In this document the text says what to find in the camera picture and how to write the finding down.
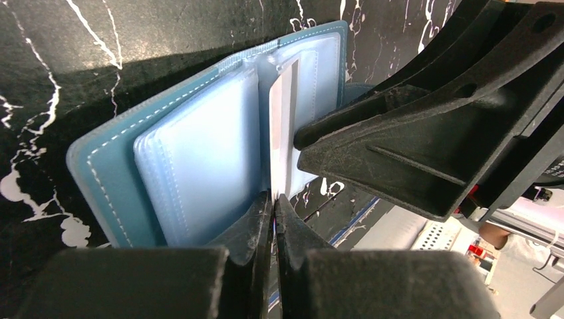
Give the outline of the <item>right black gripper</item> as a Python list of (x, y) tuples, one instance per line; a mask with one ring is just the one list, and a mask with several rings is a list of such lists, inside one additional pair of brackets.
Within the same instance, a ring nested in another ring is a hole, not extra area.
[(323, 136), (298, 168), (414, 213), (458, 211), (563, 258), (563, 4), (507, 3), (443, 87)]

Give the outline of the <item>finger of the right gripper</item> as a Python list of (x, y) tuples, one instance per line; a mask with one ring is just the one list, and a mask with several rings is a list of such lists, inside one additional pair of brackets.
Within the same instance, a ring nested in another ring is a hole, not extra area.
[(323, 136), (443, 87), (471, 66), (504, 9), (503, 1), (460, 1), (421, 53), (374, 88), (355, 94), (338, 110), (299, 129), (294, 145), (303, 150)]

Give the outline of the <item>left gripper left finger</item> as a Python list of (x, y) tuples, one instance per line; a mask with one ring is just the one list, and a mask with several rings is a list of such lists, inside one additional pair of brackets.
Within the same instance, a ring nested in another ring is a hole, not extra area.
[(266, 318), (273, 204), (261, 192), (202, 247), (73, 249), (39, 274), (19, 318)]

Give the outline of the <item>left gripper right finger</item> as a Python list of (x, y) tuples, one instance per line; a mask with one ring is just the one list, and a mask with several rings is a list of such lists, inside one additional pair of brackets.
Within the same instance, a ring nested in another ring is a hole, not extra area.
[(283, 318), (499, 318), (476, 268), (450, 251), (340, 251), (275, 202)]

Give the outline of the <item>blue card holder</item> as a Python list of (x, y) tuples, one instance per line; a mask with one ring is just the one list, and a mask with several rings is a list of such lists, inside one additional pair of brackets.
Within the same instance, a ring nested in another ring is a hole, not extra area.
[(269, 95), (297, 63), (295, 127), (368, 91), (335, 21), (231, 54), (73, 142), (71, 172), (113, 247), (204, 245), (270, 186)]

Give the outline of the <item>white card with grey stripe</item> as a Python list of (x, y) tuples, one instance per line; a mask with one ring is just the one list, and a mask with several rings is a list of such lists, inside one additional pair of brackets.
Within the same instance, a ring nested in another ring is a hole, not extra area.
[(291, 188), (295, 110), (299, 82), (299, 59), (280, 69), (269, 91), (269, 155), (271, 196), (276, 201)]

